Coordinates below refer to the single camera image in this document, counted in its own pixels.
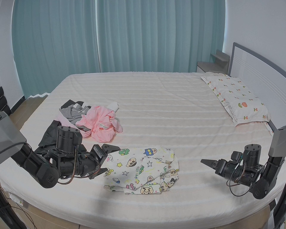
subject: pillow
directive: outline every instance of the pillow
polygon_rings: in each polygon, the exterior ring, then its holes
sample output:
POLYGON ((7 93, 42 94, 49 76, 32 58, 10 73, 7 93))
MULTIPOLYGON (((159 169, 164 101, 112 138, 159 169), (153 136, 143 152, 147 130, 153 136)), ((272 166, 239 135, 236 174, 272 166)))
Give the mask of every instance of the pillow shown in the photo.
POLYGON ((239 79, 225 76, 201 77, 218 97, 237 126, 240 123, 270 120, 267 107, 239 79))

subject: white wall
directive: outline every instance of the white wall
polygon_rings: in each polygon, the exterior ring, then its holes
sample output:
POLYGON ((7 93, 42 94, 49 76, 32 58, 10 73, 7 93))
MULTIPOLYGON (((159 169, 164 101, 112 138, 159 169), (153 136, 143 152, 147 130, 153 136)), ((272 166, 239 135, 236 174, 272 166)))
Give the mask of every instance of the white wall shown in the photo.
POLYGON ((286 0, 226 0, 223 52, 237 42, 286 70, 286 0))
POLYGON ((10 109, 23 97, 12 47, 12 12, 14 0, 0 0, 0 86, 10 109))

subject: tiled floor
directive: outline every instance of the tiled floor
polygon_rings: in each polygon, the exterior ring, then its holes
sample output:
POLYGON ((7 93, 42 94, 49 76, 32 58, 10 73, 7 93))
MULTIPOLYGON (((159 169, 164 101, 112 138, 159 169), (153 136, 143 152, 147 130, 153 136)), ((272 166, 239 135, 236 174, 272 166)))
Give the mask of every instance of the tiled floor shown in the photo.
MULTIPOLYGON (((10 119, 13 121, 15 126, 20 130, 32 113, 38 108, 38 106, 45 100, 45 97, 35 97, 25 100, 18 109, 10 115, 10 119)), ((16 203, 9 200, 11 206, 16 207, 16 203)), ((33 219, 37 229, 91 229, 89 227, 81 226, 55 216, 52 216, 30 204, 24 202, 23 208, 33 219)), ((33 224, 29 221, 25 213, 19 209, 15 209, 15 212, 20 215, 24 222, 31 228, 34 229, 33 224)), ((8 226, 0 218, 0 229, 9 229, 8 226)))

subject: mattress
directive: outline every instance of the mattress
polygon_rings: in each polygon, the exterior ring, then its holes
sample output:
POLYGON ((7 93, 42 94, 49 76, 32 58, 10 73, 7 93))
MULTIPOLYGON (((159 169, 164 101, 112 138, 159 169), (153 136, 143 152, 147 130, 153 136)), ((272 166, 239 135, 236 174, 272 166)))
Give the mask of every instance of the mattress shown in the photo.
MULTIPOLYGON (((234 127, 231 117, 200 73, 116 72, 70 75, 44 100, 21 129, 37 148, 45 130, 67 100, 95 105, 119 104, 123 127, 110 142, 121 148, 161 145, 179 160, 179 180, 157 195, 125 195, 103 189, 103 176, 74 179, 42 188, 9 158, 0 166, 4 189, 56 217, 92 228, 212 228, 249 216, 283 189, 282 167, 274 189, 262 200, 251 193, 233 196, 226 180, 201 159, 230 160, 233 151, 261 144, 260 163, 268 159, 272 137, 263 123, 234 127)), ((83 139, 90 150, 93 138, 83 139)), ((233 187, 242 194, 247 187, 233 187)))

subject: teal curtain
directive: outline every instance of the teal curtain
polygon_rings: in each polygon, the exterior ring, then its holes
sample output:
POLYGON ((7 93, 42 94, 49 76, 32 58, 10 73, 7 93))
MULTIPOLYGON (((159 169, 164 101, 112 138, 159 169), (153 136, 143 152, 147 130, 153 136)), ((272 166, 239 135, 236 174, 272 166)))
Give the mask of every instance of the teal curtain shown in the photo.
POLYGON ((15 0, 13 51, 26 98, 68 75, 100 72, 95 16, 95 0, 15 0))
POLYGON ((225 0, 97 0, 102 72, 195 72, 222 51, 225 0))

